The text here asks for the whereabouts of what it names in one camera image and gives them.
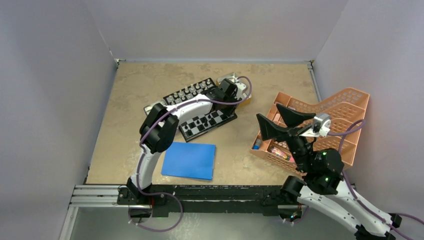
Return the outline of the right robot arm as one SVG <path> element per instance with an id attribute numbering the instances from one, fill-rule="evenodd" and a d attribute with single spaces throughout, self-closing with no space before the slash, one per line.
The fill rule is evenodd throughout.
<path id="1" fill-rule="evenodd" d="M 303 113 L 282 104 L 276 108 L 284 126 L 258 113 L 263 140 L 285 142 L 302 178 L 290 176 L 280 196 L 288 204 L 297 201 L 338 221 L 357 240 L 394 240 L 391 231 L 400 227 L 402 217 L 387 213 L 363 198 L 343 174 L 341 153 L 334 148 L 313 149 L 308 138 L 326 137 L 331 117 L 326 113 Z"/>

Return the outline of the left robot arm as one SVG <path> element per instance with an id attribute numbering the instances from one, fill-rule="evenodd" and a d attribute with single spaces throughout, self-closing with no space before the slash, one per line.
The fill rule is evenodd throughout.
<path id="1" fill-rule="evenodd" d="M 173 143 L 178 127 L 199 115 L 211 111 L 234 112 L 252 94 L 252 84 L 243 90 L 225 78 L 218 86 L 204 89 L 189 100 L 174 105 L 155 104 L 139 129 L 141 148 L 135 172 L 128 178 L 129 197 L 138 205 L 149 199 L 154 169 L 160 155 Z"/>

